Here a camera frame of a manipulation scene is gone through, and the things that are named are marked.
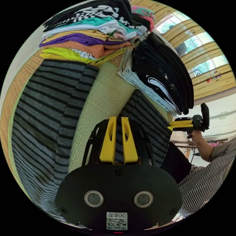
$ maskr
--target pink cloth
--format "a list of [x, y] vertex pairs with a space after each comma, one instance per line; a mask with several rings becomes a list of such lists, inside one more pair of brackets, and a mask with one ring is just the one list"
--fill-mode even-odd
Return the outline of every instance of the pink cloth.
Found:
[[215, 146], [218, 146], [219, 143], [209, 143], [209, 144], [210, 146], [215, 147]]
[[150, 21], [150, 29], [148, 30], [149, 32], [152, 32], [155, 25], [154, 25], [154, 20], [151, 18], [151, 17], [148, 17], [148, 16], [140, 16], [148, 21]]

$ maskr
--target white pattern print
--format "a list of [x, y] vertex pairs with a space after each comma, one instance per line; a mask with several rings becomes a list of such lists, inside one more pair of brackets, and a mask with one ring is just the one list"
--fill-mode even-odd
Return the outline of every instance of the white pattern print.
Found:
[[131, 25], [128, 21], [124, 19], [123, 16], [120, 16], [118, 14], [119, 9], [118, 8], [112, 8], [110, 6], [105, 5], [99, 5], [96, 8], [93, 7], [87, 7], [81, 10], [76, 11], [74, 14], [75, 16], [64, 20], [62, 22], [58, 22], [52, 26], [48, 26], [48, 28], [53, 27], [59, 27], [61, 25], [64, 25], [65, 23], [76, 23], [79, 21], [82, 21], [84, 19], [98, 17], [98, 18], [106, 18], [106, 17], [112, 17], [113, 19], [119, 21], [121, 24], [125, 25], [126, 27], [130, 29], [139, 29], [139, 26]]
[[83, 52], [77, 49], [71, 49], [72, 51], [78, 53], [82, 58], [87, 58], [87, 59], [91, 59], [91, 60], [96, 60], [95, 57], [93, 57], [91, 54], [87, 53], [87, 52]]

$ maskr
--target label sticker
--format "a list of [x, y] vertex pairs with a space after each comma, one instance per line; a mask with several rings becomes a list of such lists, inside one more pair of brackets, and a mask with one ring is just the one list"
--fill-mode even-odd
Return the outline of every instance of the label sticker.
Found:
[[128, 230], [128, 214], [120, 212], [107, 212], [106, 229]]

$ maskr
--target striped shirt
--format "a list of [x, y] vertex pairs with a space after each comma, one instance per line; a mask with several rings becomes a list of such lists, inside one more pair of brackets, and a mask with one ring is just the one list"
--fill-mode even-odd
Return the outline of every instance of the striped shirt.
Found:
[[190, 173], [179, 183], [183, 205], [179, 213], [183, 218], [197, 212], [219, 190], [227, 170], [236, 156], [236, 138], [215, 146], [212, 162], [206, 167], [192, 165]]

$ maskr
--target folded clothes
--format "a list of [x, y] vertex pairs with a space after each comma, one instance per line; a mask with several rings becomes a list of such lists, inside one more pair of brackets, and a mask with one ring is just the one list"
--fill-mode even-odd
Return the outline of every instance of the folded clothes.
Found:
[[185, 115], [193, 108], [192, 80], [180, 58], [165, 44], [150, 33], [146, 40], [142, 41], [132, 53], [134, 72], [148, 75], [167, 81], [168, 91], [172, 90], [172, 97], [180, 111]]
[[154, 11], [146, 7], [131, 5], [131, 12], [140, 16], [148, 16], [151, 17], [153, 20], [156, 20], [156, 17], [154, 16]]
[[71, 30], [71, 31], [52, 34], [52, 35], [46, 36], [46, 38], [44, 39], [44, 42], [46, 43], [51, 40], [54, 40], [63, 36], [67, 36], [70, 34], [83, 34], [83, 35], [87, 35], [93, 38], [101, 39], [103, 41], [108, 40], [108, 38], [112, 38], [110, 35], [104, 34], [101, 31], [98, 31], [96, 29], [85, 29], [85, 30]]
[[162, 57], [154, 52], [154, 48], [151, 45], [148, 45], [146, 40], [142, 41], [132, 52], [132, 70], [140, 75], [144, 74], [144, 71], [146, 71], [144, 76], [149, 75], [164, 84], [169, 94], [171, 94], [174, 104], [177, 105], [178, 109], [176, 111], [179, 114], [179, 110], [183, 110], [183, 101], [181, 101], [182, 96], [179, 93], [179, 90], [176, 89], [173, 82], [175, 79], [175, 74], [172, 68], [168, 66], [165, 61], [163, 61]]
[[141, 18], [149, 21], [150, 25], [149, 25], [148, 31], [152, 32], [154, 27], [155, 27], [153, 19], [151, 17], [149, 17], [149, 16], [141, 16]]
[[159, 84], [160, 93], [156, 93], [157, 90], [153, 90], [149, 86], [143, 83], [143, 79], [137, 75], [137, 73], [132, 71], [132, 51], [127, 49], [122, 57], [120, 65], [117, 70], [117, 74], [122, 77], [129, 84], [133, 85], [136, 89], [141, 90], [150, 99], [155, 101], [165, 110], [170, 112], [173, 116], [177, 114], [176, 106], [172, 101], [167, 89], [161, 83]]
[[67, 48], [72, 48], [72, 49], [77, 49], [83, 52], [87, 52], [91, 54], [93, 57], [96, 59], [108, 56], [117, 50], [130, 46], [130, 42], [124, 42], [122, 44], [116, 44], [116, 45], [103, 45], [103, 44], [97, 44], [93, 46], [85, 46], [81, 43], [74, 42], [74, 41], [67, 41], [61, 44], [51, 44], [47, 46], [43, 46], [42, 48], [61, 48], [61, 49], [67, 49]]
[[126, 29], [118, 24], [116, 20], [111, 20], [103, 23], [102, 25], [89, 25], [89, 24], [78, 24], [78, 25], [68, 25], [65, 27], [58, 27], [53, 30], [47, 31], [45, 34], [42, 35], [42, 38], [45, 38], [46, 36], [49, 36], [51, 34], [55, 33], [61, 33], [71, 30], [99, 30], [104, 34], [112, 33], [115, 31], [120, 32], [125, 38], [132, 38], [136, 36], [136, 31], [127, 32]]
[[133, 24], [131, 17], [131, 6], [128, 0], [95, 0], [60, 12], [54, 15], [51, 19], [47, 20], [43, 25], [47, 27], [61, 21], [66, 22], [68, 17], [73, 17], [76, 11], [82, 10], [87, 7], [97, 8], [99, 5], [110, 6], [116, 10], [119, 9], [119, 14], [124, 18], [124, 20], [129, 22], [130, 24]]
[[[111, 17], [106, 17], [106, 18], [98, 18], [98, 17], [93, 17], [93, 18], [88, 18], [88, 19], [84, 19], [84, 20], [81, 20], [81, 21], [78, 21], [78, 22], [75, 22], [75, 23], [71, 23], [69, 25], [62, 25], [62, 26], [57, 26], [55, 27], [54, 29], [57, 29], [57, 28], [66, 28], [68, 26], [74, 26], [74, 25], [93, 25], [93, 26], [99, 26], [99, 25], [102, 25], [106, 22], [110, 22], [112, 21], [113, 19]], [[138, 30], [137, 29], [130, 29], [128, 27], [126, 27], [125, 25], [121, 24], [119, 21], [115, 20], [117, 22], [117, 24], [119, 25], [119, 27], [121, 27], [122, 29], [124, 29], [127, 33], [130, 33], [130, 32], [136, 32]]]
[[83, 52], [83, 51], [80, 51], [80, 50], [77, 50], [77, 49], [71, 49], [70, 50], [78, 53], [82, 58], [87, 58], [87, 59], [91, 59], [91, 60], [96, 60], [95, 57], [93, 57], [91, 54], [87, 53], [87, 52]]
[[172, 82], [183, 97], [184, 105], [186, 107], [186, 110], [183, 112], [187, 112], [186, 114], [188, 114], [188, 109], [193, 108], [194, 94], [192, 80], [184, 63], [169, 47], [160, 43], [155, 34], [150, 33], [146, 40], [149, 45], [153, 45], [155, 52], [159, 54], [174, 71], [176, 79]]
[[153, 31], [153, 33], [156, 35], [156, 39], [160, 41], [160, 43], [165, 44], [166, 46], [168, 46], [170, 49], [172, 49], [172, 51], [175, 52], [176, 55], [178, 55], [177, 51], [175, 50], [175, 48], [165, 39], [163, 38], [159, 33], [157, 33], [156, 31]]
[[111, 6], [106, 5], [99, 5], [98, 7], [87, 7], [83, 8], [81, 10], [76, 11], [73, 15], [68, 16], [68, 19], [66, 21], [61, 21], [58, 23], [55, 23], [53, 25], [48, 26], [44, 31], [49, 31], [55, 27], [60, 27], [63, 25], [70, 25], [74, 23], [78, 23], [80, 21], [83, 21], [85, 19], [91, 19], [91, 18], [99, 18], [104, 19], [107, 17], [110, 17], [112, 20], [117, 20], [120, 24], [123, 26], [130, 28], [130, 29], [138, 29], [139, 26], [133, 25], [133, 23], [130, 23], [119, 14], [119, 10], [113, 9]]
[[147, 19], [144, 19], [136, 14], [132, 14], [132, 19], [144, 25], [147, 29], [150, 28], [150, 21], [148, 21]]
[[79, 53], [76, 53], [72, 51], [71, 49], [65, 49], [65, 48], [47, 48], [43, 50], [40, 56], [45, 59], [71, 60], [71, 61], [80, 61], [80, 62], [83, 61], [86, 64], [99, 67], [100, 65], [113, 59], [114, 57], [123, 54], [125, 49], [126, 48], [122, 48], [116, 51], [115, 53], [112, 53], [106, 57], [99, 58], [96, 60], [85, 60], [81, 58]]
[[92, 46], [92, 45], [96, 45], [96, 44], [115, 45], [115, 44], [122, 44], [125, 42], [125, 41], [119, 41], [119, 42], [104, 41], [104, 40], [93, 38], [93, 37], [90, 37], [90, 36], [87, 36], [84, 34], [74, 33], [74, 34], [69, 34], [69, 35], [65, 35], [65, 36], [53, 39], [48, 42], [44, 42], [44, 40], [43, 40], [40, 43], [39, 47], [51, 45], [51, 44], [60, 44], [60, 43], [64, 43], [67, 41], [75, 41], [75, 42], [81, 43], [85, 46]]

